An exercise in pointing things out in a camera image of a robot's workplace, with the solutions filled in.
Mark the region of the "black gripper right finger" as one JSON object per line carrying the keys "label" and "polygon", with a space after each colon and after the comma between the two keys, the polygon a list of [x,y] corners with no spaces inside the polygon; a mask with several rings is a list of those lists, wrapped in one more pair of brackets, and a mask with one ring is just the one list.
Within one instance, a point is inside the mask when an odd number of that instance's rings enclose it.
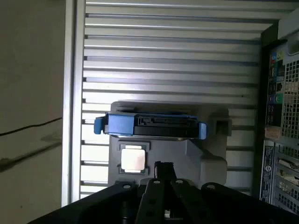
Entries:
{"label": "black gripper right finger", "polygon": [[165,176],[187,224],[297,224],[299,217],[221,184],[208,182],[199,189],[178,179],[172,162]]}

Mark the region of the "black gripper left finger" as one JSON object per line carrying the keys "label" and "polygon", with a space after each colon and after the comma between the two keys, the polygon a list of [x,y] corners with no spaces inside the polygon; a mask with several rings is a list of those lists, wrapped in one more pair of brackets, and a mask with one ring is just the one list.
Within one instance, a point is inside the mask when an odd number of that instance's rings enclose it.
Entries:
{"label": "black gripper left finger", "polygon": [[164,182],[154,165],[147,184],[118,182],[83,199],[35,219],[36,224],[147,224],[164,219]]}

